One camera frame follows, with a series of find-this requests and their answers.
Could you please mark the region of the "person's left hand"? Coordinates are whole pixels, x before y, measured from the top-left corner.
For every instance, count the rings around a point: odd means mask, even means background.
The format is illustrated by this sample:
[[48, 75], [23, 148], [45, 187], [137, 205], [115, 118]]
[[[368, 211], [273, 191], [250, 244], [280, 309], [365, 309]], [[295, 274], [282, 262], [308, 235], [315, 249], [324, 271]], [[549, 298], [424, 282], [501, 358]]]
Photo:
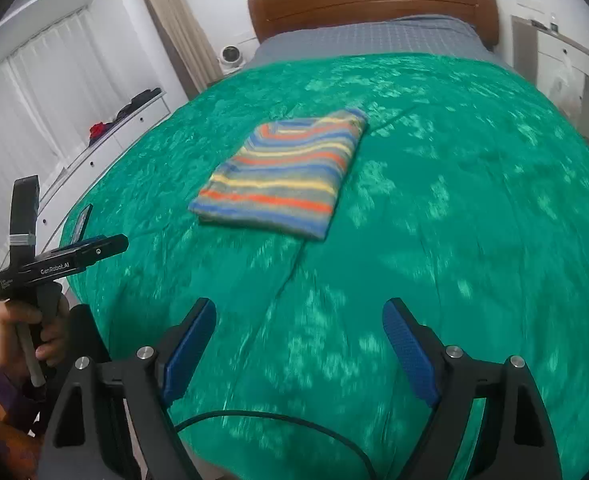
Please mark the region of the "person's left hand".
[[22, 387], [31, 376], [24, 340], [32, 341], [31, 327], [40, 330], [40, 344], [33, 348], [32, 360], [50, 367], [60, 364], [68, 352], [69, 303], [63, 294], [58, 297], [57, 314], [50, 322], [30, 304], [9, 300], [0, 302], [0, 370], [16, 387]]

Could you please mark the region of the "person's left forearm sleeve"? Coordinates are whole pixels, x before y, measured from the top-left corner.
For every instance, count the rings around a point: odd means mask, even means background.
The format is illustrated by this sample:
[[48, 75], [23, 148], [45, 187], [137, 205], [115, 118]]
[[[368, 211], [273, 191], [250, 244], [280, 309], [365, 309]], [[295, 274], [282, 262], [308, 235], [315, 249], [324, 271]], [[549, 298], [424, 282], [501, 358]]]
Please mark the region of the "person's left forearm sleeve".
[[0, 369], [0, 479], [36, 479], [42, 439], [30, 437], [44, 396], [17, 388]]

